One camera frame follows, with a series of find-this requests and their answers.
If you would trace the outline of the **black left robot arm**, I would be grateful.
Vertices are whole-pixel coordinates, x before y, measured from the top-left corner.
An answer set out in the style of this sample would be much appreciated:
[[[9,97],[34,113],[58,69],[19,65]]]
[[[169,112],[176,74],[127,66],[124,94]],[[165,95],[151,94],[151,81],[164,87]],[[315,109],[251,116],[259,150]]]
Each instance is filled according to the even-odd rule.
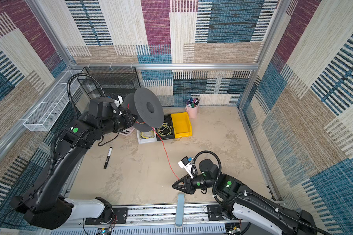
[[[108,223],[112,205],[102,198],[75,200],[60,195],[78,162],[101,137],[132,127],[137,115],[129,106],[116,104],[106,94],[89,102],[88,111],[68,123],[51,143],[50,159],[35,183],[21,196],[14,197],[11,207],[24,214],[32,226],[53,230],[75,219],[99,218]]]

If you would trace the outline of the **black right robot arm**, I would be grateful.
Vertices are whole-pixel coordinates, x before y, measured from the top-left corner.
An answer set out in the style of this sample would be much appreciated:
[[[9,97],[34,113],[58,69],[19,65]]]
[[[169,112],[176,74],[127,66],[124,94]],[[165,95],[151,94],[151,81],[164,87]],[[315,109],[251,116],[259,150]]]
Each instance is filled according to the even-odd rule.
[[[309,212],[288,209],[256,193],[240,180],[223,174],[221,161],[212,151],[201,151],[194,158],[184,157],[178,165],[187,175],[172,187],[185,194],[194,194],[197,189],[206,193],[211,188],[221,216],[226,220],[246,220],[273,235],[328,234],[316,227]]]

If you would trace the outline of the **grey cable spool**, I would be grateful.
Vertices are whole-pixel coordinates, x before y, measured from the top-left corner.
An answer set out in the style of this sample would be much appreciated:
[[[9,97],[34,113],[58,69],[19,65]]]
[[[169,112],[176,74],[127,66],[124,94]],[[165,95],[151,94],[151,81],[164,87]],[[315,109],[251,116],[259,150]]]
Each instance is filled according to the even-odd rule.
[[[147,88],[128,94],[121,106],[137,116],[133,127],[141,132],[153,131],[164,123],[163,107],[158,97]]]

